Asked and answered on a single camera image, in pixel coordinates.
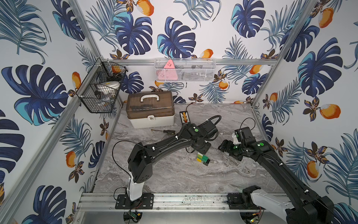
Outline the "dark green long lego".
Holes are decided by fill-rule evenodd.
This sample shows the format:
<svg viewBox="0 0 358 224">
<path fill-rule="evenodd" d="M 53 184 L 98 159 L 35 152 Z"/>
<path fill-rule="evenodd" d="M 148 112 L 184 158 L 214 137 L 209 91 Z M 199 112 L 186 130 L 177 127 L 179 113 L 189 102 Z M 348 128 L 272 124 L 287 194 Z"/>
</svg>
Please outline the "dark green long lego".
<svg viewBox="0 0 358 224">
<path fill-rule="evenodd" d="M 210 159 L 206 155 L 204 155 L 203 159 L 202 159 L 202 163 L 204 163 L 204 162 L 210 163 Z"/>
</svg>

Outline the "lime lego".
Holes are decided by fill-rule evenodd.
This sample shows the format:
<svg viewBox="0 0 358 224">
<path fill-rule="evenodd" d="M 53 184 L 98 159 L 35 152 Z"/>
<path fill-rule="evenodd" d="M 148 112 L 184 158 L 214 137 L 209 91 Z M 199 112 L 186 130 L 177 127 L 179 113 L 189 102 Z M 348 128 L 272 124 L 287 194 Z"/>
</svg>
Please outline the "lime lego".
<svg viewBox="0 0 358 224">
<path fill-rule="evenodd" d="M 202 159 L 203 159 L 203 154 L 198 153 L 198 154 L 197 154 L 197 159 L 202 160 Z"/>
</svg>

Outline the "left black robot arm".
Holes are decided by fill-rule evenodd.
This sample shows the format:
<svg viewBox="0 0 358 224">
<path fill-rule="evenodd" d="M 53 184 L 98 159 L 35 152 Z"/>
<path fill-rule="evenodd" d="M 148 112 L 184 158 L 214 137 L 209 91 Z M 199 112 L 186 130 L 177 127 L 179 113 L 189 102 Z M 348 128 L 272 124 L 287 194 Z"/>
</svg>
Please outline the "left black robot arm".
<svg viewBox="0 0 358 224">
<path fill-rule="evenodd" d="M 144 183 L 153 175 L 153 164 L 159 160 L 188 147 L 202 156 L 206 155 L 211 142 L 219 134 L 216 125 L 221 119 L 220 115 L 215 115 L 200 125 L 185 123 L 176 135 L 160 142 L 149 145 L 137 143 L 128 158 L 130 180 L 127 195 L 130 201 L 134 202 L 142 197 Z"/>
</svg>

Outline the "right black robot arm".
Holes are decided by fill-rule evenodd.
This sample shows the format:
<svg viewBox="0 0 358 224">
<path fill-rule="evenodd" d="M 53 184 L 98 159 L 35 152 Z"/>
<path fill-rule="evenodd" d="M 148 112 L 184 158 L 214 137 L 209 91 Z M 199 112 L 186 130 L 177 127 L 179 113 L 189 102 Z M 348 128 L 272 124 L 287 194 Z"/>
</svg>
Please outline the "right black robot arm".
<svg viewBox="0 0 358 224">
<path fill-rule="evenodd" d="M 259 163 L 284 190 L 287 201 L 265 192 L 256 185 L 239 194 L 240 199 L 228 198 L 230 208 L 261 207 L 275 214 L 288 224 L 329 224 L 334 218 L 334 203 L 327 196 L 321 197 L 302 182 L 267 141 L 257 141 L 249 127 L 234 131 L 233 140 L 224 140 L 218 149 L 234 159 L 244 157 Z"/>
</svg>

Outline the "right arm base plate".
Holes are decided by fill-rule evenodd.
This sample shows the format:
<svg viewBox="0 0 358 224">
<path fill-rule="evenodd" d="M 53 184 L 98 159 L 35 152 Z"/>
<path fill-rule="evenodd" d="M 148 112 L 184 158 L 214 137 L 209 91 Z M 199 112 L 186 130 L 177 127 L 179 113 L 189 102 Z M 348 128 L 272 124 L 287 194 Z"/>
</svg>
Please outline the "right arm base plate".
<svg viewBox="0 0 358 224">
<path fill-rule="evenodd" d="M 226 204 L 230 210 L 260 210 L 260 207 L 253 203 L 250 195 L 245 193 L 229 193 Z"/>
</svg>

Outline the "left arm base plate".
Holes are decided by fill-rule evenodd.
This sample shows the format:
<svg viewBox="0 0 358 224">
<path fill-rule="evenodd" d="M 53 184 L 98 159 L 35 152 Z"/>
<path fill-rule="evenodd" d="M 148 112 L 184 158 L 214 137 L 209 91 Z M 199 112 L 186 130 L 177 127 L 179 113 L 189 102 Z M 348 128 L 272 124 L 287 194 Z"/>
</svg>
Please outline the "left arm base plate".
<svg viewBox="0 0 358 224">
<path fill-rule="evenodd" d="M 139 199 L 131 201 L 127 193 L 119 194 L 116 198 L 116 210 L 152 210 L 154 194 L 143 193 Z"/>
</svg>

